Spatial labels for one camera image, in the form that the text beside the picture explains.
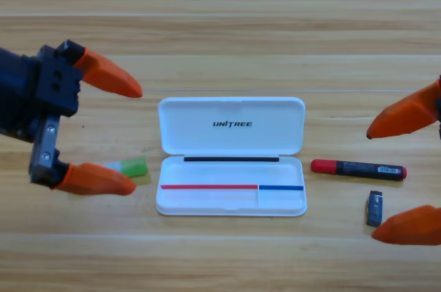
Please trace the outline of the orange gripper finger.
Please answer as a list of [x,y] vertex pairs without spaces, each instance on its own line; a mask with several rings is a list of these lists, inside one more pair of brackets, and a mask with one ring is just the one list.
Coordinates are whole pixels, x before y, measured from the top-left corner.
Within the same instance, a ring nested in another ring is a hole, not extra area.
[[387,244],[440,245],[440,208],[417,207],[388,218],[371,237]]
[[367,138],[411,134],[438,121],[438,81],[386,107],[370,124]]
[[113,61],[88,48],[74,64],[83,73],[83,81],[105,92],[140,98],[143,90],[138,81]]
[[69,164],[63,180],[53,189],[80,196],[127,196],[134,192],[136,184],[131,178],[112,169],[83,163]]

